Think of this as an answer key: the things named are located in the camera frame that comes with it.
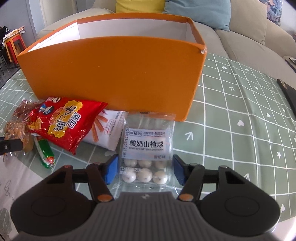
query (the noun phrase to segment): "stool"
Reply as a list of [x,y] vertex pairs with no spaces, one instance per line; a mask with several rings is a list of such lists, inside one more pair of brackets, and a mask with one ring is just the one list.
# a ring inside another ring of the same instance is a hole
[[13,62],[14,65],[17,65],[18,64],[17,56],[26,49],[26,45],[22,39],[21,34],[16,34],[6,39],[5,46],[7,49],[10,62]]

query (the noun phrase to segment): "green candy wrapper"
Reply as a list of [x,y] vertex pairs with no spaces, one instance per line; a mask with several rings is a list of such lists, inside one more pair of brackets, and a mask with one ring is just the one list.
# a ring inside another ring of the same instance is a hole
[[48,141],[41,136],[37,136],[34,137],[34,142],[41,157],[42,164],[46,168],[53,168],[55,165],[55,158]]

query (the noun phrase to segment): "orange box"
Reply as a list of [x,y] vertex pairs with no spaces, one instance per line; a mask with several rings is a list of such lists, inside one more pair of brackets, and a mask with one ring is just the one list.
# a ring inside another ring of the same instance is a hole
[[73,21],[18,55],[36,96],[188,115],[206,57],[190,18],[119,13]]

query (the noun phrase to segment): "red snack bag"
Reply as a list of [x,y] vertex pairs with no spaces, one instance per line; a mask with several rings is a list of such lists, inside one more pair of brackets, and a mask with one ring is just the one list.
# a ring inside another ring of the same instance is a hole
[[106,106],[104,102],[49,97],[25,121],[29,130],[75,155],[78,144]]

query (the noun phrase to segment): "white candy ball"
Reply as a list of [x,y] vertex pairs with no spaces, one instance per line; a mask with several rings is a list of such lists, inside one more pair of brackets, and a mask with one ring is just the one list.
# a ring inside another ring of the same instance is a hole
[[132,183],[136,179],[137,175],[134,171],[125,171],[125,173],[122,175],[122,179],[126,183]]
[[158,171],[153,175],[153,182],[162,185],[168,181],[168,175],[164,171]]
[[138,180],[143,183],[148,183],[152,179],[152,172],[148,168],[143,168],[137,173]]
[[127,167],[135,167],[137,165],[137,160],[134,160],[134,159],[124,159],[124,164]]
[[168,161],[155,161],[155,166],[158,169],[165,169]]
[[138,163],[141,167],[148,168],[151,167],[152,161],[138,160]]

